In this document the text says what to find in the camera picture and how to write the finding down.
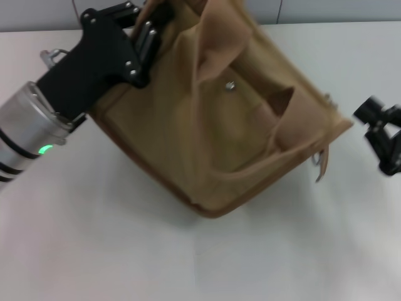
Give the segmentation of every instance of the tan canvas bag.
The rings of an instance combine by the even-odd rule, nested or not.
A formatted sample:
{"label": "tan canvas bag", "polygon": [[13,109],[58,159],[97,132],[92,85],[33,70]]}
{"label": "tan canvas bag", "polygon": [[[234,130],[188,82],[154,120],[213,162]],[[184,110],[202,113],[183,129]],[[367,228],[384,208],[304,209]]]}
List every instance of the tan canvas bag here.
{"label": "tan canvas bag", "polygon": [[[199,214],[249,201],[352,126],[258,28],[241,0],[169,0],[175,19],[144,89],[119,85],[91,115]],[[139,21],[162,0],[148,0]]]}

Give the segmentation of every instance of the metal hook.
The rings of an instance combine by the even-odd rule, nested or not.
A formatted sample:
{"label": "metal hook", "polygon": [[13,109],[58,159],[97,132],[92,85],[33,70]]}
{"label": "metal hook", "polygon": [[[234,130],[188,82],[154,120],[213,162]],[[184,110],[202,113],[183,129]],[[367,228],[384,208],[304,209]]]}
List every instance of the metal hook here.
{"label": "metal hook", "polygon": [[43,50],[40,52],[40,57],[43,60],[44,64],[51,69],[52,67],[56,66],[56,62],[54,61],[54,58],[59,56],[61,53],[64,53],[65,55],[68,54],[68,51],[64,49],[54,49],[51,51]]}
{"label": "metal hook", "polygon": [[312,156],[313,165],[321,166],[322,162],[323,162],[323,151],[319,152],[319,154],[313,154],[313,156]]}

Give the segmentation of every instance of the black clamp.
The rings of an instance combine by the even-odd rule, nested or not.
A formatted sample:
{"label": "black clamp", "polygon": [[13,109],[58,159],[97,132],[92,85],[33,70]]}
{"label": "black clamp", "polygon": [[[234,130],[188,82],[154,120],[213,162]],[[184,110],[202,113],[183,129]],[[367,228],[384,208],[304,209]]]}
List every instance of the black clamp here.
{"label": "black clamp", "polygon": [[394,106],[385,110],[371,97],[355,111],[354,116],[369,124],[365,137],[380,159],[380,170],[388,176],[401,172],[401,131],[390,138],[385,130],[387,124],[401,127],[401,108]]}
{"label": "black clamp", "polygon": [[83,35],[78,45],[38,80],[37,86],[55,112],[77,128],[85,114],[111,87],[150,82],[149,71],[161,45],[161,32],[174,17],[167,2],[160,4],[131,40],[124,28],[135,25],[141,9],[125,2],[81,15]]}

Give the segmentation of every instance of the white table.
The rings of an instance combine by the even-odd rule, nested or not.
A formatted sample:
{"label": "white table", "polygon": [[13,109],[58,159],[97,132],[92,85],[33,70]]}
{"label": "white table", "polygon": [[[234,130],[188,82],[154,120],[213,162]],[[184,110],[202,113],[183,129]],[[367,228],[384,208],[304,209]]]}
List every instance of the white table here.
{"label": "white table", "polygon": [[[267,26],[347,116],[400,102],[401,23]],[[79,31],[0,34],[0,100]],[[401,297],[400,176],[356,124],[324,181],[306,163],[217,220],[183,207],[89,120],[0,195],[2,301],[370,301]]]}

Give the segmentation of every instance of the screw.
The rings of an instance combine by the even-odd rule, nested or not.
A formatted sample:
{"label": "screw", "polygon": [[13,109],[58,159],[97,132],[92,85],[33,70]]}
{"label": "screw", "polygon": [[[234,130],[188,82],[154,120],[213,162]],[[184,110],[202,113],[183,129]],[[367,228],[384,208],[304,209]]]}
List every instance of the screw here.
{"label": "screw", "polygon": [[67,144],[67,140],[65,139],[59,139],[56,143],[57,145],[63,146]]}
{"label": "screw", "polygon": [[226,83],[227,91],[234,91],[235,89],[236,89],[236,83],[234,83],[234,82]]}

